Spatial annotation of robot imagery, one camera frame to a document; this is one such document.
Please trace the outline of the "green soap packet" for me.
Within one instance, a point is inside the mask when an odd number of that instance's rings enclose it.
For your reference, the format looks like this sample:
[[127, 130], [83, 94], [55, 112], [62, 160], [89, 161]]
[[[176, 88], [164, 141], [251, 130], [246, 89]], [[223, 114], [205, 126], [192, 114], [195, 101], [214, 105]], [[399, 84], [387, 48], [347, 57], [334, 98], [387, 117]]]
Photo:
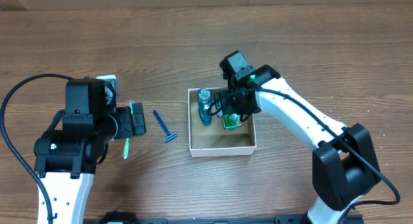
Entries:
[[234, 130], [242, 126], [241, 116], [238, 114], [225, 114], [222, 119], [225, 130]]

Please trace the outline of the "teal transparent bottle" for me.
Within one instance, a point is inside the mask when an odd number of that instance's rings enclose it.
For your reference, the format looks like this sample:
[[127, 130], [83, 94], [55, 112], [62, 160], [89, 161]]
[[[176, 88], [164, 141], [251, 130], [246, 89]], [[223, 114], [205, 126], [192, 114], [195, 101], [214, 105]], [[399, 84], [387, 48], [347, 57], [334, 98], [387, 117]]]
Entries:
[[204, 124], [204, 126], [209, 126], [212, 122], [212, 117], [208, 115], [208, 109], [212, 103], [211, 93], [207, 88], [202, 88], [198, 90], [197, 93], [197, 103], [199, 117]]

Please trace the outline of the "blue disposable razor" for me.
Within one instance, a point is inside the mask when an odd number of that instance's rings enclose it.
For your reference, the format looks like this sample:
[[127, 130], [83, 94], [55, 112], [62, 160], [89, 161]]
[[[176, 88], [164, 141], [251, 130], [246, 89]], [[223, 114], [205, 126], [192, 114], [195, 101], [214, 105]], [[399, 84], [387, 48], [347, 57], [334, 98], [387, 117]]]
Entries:
[[163, 131], [166, 134], [166, 138], [164, 139], [165, 143], [169, 143], [171, 142], [173, 139], [175, 139], [177, 137], [177, 133], [173, 132], [171, 133], [169, 131], [169, 129], [166, 127], [165, 123], [163, 122], [163, 120], [161, 119], [161, 116], [157, 113], [156, 110], [153, 111], [153, 114], [155, 116], [155, 118], [157, 119], [159, 125], [161, 126], [161, 128], [163, 129]]

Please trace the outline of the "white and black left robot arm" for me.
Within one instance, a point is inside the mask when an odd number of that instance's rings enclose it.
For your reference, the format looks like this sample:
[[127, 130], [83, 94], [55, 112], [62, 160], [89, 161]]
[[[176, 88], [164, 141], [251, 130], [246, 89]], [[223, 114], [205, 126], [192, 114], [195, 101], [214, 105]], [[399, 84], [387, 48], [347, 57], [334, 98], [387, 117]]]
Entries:
[[54, 223], [82, 223], [109, 142], [146, 132], [142, 104], [117, 107], [118, 90], [115, 75], [68, 81], [65, 110], [34, 145], [35, 171], [49, 195]]

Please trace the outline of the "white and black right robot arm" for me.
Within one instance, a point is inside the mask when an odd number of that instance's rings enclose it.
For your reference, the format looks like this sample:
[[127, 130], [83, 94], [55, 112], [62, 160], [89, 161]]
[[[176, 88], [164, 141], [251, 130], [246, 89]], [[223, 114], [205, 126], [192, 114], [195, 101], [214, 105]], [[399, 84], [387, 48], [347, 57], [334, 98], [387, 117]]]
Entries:
[[297, 94], [269, 65], [255, 68], [236, 50], [219, 64], [228, 92], [220, 112], [242, 121], [266, 112], [280, 121], [312, 154], [312, 184], [318, 195], [302, 223], [342, 223], [350, 209], [381, 178], [368, 130], [328, 117]]

